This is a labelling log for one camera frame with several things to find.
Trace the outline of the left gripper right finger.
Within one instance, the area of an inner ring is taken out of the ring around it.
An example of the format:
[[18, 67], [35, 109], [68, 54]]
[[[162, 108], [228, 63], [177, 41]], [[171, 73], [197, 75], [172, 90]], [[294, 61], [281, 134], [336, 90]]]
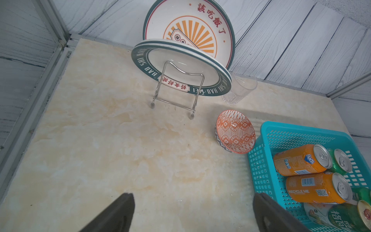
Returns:
[[309, 232], [299, 220], [265, 193], [255, 193], [253, 211], [260, 232]]

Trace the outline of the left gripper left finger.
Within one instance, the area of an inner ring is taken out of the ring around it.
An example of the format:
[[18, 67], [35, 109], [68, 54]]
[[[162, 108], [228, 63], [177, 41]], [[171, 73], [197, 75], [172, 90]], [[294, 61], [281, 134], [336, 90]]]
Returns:
[[81, 232], [128, 232], [135, 210], [135, 200], [132, 193], [123, 193]]

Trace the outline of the teal plastic basket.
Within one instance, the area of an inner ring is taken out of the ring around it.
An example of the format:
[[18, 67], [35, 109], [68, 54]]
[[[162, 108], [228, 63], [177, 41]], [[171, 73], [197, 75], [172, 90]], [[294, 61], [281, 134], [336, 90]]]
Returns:
[[254, 191], [265, 193], [312, 232], [338, 232], [339, 229], [311, 222], [302, 203], [294, 201], [286, 190], [286, 178], [273, 163], [276, 153], [306, 144], [320, 144], [325, 148], [339, 148], [351, 160], [353, 171], [345, 175], [352, 187], [371, 187], [371, 169], [353, 139], [346, 133], [280, 122], [267, 121], [260, 127], [260, 136], [248, 153]]

